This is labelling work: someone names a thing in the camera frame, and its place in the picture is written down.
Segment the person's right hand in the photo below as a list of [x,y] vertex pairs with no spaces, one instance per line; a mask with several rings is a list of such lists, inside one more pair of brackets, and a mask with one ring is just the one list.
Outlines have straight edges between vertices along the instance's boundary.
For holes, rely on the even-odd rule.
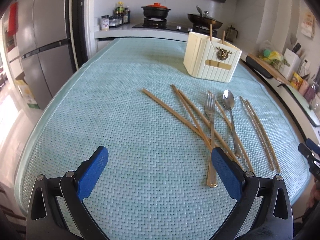
[[311,189],[310,196],[307,202],[307,207],[312,208],[316,201],[320,200],[320,191],[317,189],[316,185]]

